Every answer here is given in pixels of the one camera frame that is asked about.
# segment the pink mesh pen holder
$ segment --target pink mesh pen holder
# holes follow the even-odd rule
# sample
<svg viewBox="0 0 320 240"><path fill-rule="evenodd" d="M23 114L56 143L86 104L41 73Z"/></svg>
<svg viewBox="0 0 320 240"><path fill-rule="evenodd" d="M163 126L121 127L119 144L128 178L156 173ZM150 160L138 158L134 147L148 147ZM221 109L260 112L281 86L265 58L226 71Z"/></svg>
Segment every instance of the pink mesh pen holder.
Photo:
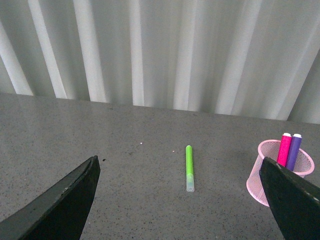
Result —
<svg viewBox="0 0 320 240"><path fill-rule="evenodd" d="M266 140L259 144L259 155L254 163L250 176L246 181L246 188L248 189L251 196L259 203L267 207L269 207L269 204L265 195L265 191L262 187L259 171L262 165L262 161L265 157L269 157L275 161L277 160L280 142L280 140ZM300 148L293 172L304 178L306 175L311 174L314 169L314 161L305 151Z"/></svg>

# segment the table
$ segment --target table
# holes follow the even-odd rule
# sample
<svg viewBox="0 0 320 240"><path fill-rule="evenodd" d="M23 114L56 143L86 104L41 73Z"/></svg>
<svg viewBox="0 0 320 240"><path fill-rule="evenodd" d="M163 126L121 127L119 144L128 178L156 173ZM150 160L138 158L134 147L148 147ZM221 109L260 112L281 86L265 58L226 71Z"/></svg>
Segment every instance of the table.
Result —
<svg viewBox="0 0 320 240"><path fill-rule="evenodd" d="M302 134L320 186L318 124L0 93L0 221L98 155L83 240L283 239L246 180L258 144L284 132Z"/></svg>

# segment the curtain fold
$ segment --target curtain fold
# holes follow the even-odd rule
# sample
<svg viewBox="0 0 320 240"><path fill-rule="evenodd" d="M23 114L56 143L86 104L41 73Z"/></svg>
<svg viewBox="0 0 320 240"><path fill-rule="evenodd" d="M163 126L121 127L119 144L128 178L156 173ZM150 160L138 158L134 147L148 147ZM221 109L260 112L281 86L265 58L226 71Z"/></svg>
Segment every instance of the curtain fold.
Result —
<svg viewBox="0 0 320 240"><path fill-rule="evenodd" d="M320 1L0 2L0 91L320 124Z"/></svg>

